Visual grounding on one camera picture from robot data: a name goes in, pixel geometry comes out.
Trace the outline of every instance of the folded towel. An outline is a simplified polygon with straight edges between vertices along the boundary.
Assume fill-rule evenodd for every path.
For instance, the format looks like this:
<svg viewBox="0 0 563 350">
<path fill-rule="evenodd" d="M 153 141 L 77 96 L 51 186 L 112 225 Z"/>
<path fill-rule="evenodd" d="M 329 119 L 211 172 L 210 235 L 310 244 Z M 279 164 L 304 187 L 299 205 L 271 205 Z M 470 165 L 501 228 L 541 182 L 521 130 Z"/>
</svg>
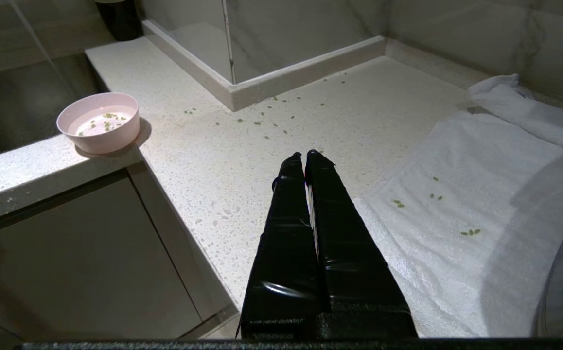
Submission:
<svg viewBox="0 0 563 350">
<path fill-rule="evenodd" d="M 504 86 L 472 94 L 509 122 L 467 112 L 439 122 L 396 175 L 354 200 L 420 336 L 525 337 L 534 327 L 563 238 L 563 122 L 533 120 L 533 109 L 553 108 Z"/>
</svg>

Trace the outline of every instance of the tiled wall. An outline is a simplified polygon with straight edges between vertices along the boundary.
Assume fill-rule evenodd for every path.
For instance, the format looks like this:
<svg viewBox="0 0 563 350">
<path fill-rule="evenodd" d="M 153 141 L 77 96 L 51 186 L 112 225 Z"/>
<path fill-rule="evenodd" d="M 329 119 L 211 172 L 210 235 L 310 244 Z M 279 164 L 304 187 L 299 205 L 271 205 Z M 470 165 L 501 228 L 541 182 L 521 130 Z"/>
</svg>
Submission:
<svg viewBox="0 0 563 350">
<path fill-rule="evenodd" d="M 232 81 L 221 0 L 141 0 L 144 16 Z"/>
<path fill-rule="evenodd" d="M 112 42 L 93 0 L 17 0 L 51 58 Z M 8 0 L 0 0 L 0 71 L 46 60 Z"/>
<path fill-rule="evenodd" d="M 227 0 L 236 82 L 383 34 L 388 0 Z"/>
<path fill-rule="evenodd" d="M 393 0 L 389 35 L 563 97 L 563 0 Z"/>
</svg>

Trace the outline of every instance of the cabinet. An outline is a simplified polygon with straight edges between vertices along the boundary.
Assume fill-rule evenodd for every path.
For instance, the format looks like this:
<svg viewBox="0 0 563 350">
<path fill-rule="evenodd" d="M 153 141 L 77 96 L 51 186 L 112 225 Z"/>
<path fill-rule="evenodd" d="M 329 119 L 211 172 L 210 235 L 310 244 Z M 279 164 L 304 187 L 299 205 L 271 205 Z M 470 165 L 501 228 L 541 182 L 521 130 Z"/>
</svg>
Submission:
<svg viewBox="0 0 563 350">
<path fill-rule="evenodd" d="M 25 341 L 173 339 L 201 323 L 130 178 L 109 180 L 0 225 L 2 328 Z"/>
</svg>

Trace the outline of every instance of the speckled countertop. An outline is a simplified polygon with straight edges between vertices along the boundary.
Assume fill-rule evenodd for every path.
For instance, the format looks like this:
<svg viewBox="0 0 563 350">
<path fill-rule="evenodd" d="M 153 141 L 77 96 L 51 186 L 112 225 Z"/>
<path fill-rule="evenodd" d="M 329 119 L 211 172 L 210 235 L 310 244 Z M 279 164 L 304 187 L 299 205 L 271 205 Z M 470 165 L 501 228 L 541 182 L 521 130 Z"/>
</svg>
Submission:
<svg viewBox="0 0 563 350">
<path fill-rule="evenodd" d="M 146 38 L 88 57 L 111 91 L 138 100 L 149 138 L 91 159 L 63 136 L 0 155 L 0 215 L 143 158 L 239 308 L 285 158 L 323 151 L 356 197 L 467 106 L 463 89 L 386 57 L 237 112 Z"/>
</svg>

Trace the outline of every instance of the pink bowl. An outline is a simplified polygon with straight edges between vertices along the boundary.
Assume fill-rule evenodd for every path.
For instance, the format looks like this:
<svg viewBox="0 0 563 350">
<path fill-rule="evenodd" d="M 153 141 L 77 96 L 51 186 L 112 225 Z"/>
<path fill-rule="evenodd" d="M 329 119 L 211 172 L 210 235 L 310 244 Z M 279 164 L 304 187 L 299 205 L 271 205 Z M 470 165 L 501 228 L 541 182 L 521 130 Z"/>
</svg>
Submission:
<svg viewBox="0 0 563 350">
<path fill-rule="evenodd" d="M 98 113 L 123 112 L 132 115 L 121 126 L 99 135 L 79 136 L 76 130 L 88 120 L 85 114 L 98 109 Z M 88 153 L 110 153 L 130 144 L 139 133 L 139 104 L 125 93 L 98 93 L 81 98 L 66 107 L 57 117 L 57 128 L 76 146 Z"/>
</svg>

